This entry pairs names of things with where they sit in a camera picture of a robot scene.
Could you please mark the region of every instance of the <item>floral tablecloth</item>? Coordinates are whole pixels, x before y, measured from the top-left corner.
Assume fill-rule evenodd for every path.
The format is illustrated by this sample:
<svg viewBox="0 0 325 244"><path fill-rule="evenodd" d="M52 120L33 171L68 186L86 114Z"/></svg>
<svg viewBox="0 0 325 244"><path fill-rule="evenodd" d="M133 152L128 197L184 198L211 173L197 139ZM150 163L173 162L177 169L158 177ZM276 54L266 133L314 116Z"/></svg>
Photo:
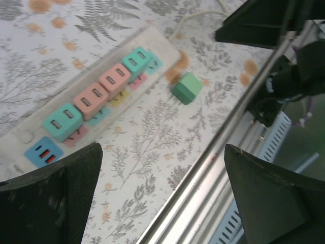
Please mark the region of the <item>floral tablecloth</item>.
<svg viewBox="0 0 325 244"><path fill-rule="evenodd" d="M232 11L242 4L225 2ZM211 9L221 7L212 0L0 0L0 134L139 27L169 36L184 15ZM99 139L103 165L83 243L136 242L271 54L214 42L222 21L186 22L173 41L180 62ZM184 106L168 87L188 71L204 88Z"/></svg>

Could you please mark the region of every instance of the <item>teal usb charger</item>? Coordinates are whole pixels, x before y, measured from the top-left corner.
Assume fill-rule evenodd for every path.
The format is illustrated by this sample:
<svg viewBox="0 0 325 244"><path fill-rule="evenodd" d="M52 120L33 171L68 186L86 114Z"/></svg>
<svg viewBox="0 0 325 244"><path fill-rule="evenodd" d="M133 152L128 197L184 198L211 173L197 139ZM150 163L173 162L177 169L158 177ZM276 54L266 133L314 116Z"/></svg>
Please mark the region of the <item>teal usb charger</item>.
<svg viewBox="0 0 325 244"><path fill-rule="evenodd" d="M63 142L83 125L83 118L75 106L66 103L48 116L42 125L58 142Z"/></svg>
<svg viewBox="0 0 325 244"><path fill-rule="evenodd" d="M131 73L129 83L132 83L138 76L140 76L146 70L150 60L150 54L142 47L137 47L128 56L122 59L122 64Z"/></svg>

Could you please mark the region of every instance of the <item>power strip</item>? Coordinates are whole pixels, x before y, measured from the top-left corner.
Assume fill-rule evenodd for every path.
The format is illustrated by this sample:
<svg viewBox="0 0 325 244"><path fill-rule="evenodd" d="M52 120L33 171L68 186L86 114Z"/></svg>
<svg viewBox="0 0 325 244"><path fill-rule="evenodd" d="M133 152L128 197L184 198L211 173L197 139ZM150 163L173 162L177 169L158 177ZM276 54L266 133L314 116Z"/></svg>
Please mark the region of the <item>power strip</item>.
<svg viewBox="0 0 325 244"><path fill-rule="evenodd" d="M106 103L91 120L72 134L66 141L56 141L42 126L42 122L65 103L73 103L73 98L91 84L98 82L99 77L131 53L142 47L154 54L147 70L134 82L128 84L114 99ZM55 99L35 112L32 116L11 130L0 139L0 164L11 164L15 173L22 175L39 166L31 162L24 154L31 151L33 157L51 151L55 160L66 157L89 145L100 137L102 131L118 118L128 107L145 93L160 77L166 73L181 55L176 48L154 27L148 27L135 33L119 45L119 48L107 53L101 60L90 66L87 73L80 74L65 86L66 89Z"/></svg>

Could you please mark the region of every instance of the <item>metal rail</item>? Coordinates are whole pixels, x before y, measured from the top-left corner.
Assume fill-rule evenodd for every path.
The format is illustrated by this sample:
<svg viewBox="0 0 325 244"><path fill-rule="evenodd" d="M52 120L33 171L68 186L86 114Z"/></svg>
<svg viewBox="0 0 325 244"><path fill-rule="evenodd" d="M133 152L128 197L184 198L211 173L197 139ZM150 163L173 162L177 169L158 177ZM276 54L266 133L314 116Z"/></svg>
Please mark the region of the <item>metal rail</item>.
<svg viewBox="0 0 325 244"><path fill-rule="evenodd" d="M209 243L233 200L223 161L224 146L230 142L229 139L238 126L248 103L267 78L276 60L287 53L292 45L299 46L309 34L311 27L312 22L309 21L294 44L286 38L272 53L246 94L238 102L206 150L192 165L137 244Z"/></svg>

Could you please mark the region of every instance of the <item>black cable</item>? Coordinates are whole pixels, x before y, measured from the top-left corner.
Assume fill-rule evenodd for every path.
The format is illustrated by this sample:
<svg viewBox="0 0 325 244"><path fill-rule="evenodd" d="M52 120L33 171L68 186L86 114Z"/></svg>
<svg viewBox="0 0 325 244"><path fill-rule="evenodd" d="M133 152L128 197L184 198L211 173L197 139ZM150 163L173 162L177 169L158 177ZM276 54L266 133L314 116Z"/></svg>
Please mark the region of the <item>black cable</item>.
<svg viewBox="0 0 325 244"><path fill-rule="evenodd" d="M294 102L300 101L302 98L305 98L307 96L308 96L307 94L302 94L302 95L298 96L297 98L294 98L294 99L291 99L291 100L288 100L288 99L278 99L278 98L264 98L264 99L258 101L255 104L255 108L258 108L259 105L261 105L262 103L264 103L266 101L278 101L278 102L291 102L291 103L294 103Z"/></svg>

